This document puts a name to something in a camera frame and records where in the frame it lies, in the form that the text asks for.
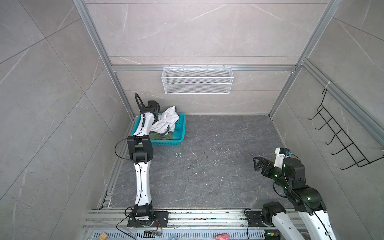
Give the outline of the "white navy-trimmed tank top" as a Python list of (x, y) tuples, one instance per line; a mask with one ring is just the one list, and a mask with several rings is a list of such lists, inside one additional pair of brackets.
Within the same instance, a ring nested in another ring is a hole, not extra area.
[(151, 127), (150, 133), (156, 133), (165, 136), (169, 132), (174, 132), (176, 122), (180, 119), (177, 107), (169, 107), (161, 115), (158, 115), (158, 121)]

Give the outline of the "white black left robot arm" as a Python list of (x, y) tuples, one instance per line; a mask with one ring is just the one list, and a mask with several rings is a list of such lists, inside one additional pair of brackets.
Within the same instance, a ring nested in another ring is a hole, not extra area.
[(135, 100), (140, 111), (140, 121), (133, 135), (122, 140), (127, 142), (129, 157), (121, 157), (121, 159), (132, 161), (136, 171), (137, 196), (131, 218), (143, 225), (149, 225), (155, 218), (150, 193), (150, 166), (154, 156), (150, 131), (158, 119), (160, 105), (156, 101), (148, 101), (145, 105), (137, 93), (135, 93)]

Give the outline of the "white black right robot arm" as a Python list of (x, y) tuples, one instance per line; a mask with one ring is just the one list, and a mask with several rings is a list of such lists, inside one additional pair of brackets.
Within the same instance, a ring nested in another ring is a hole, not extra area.
[(285, 157), (280, 167), (264, 158), (253, 159), (255, 170), (274, 180), (284, 190), (285, 196), (295, 210), (304, 216), (310, 230), (320, 240), (335, 240), (336, 236), (329, 222), (326, 205), (320, 193), (306, 185), (305, 166), (295, 158)]

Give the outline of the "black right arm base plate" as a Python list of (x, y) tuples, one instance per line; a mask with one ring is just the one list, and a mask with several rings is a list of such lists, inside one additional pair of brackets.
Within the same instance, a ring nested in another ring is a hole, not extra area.
[(251, 209), (245, 209), (244, 215), (248, 221), (249, 227), (273, 227), (272, 218), (276, 216), (278, 212), (272, 210), (262, 209), (261, 211), (254, 211)]

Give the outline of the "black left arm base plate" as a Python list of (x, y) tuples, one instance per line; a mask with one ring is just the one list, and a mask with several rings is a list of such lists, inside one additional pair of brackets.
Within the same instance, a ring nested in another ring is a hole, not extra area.
[(153, 213), (132, 213), (128, 218), (128, 227), (155, 228), (167, 227), (169, 221), (168, 211), (155, 211)]

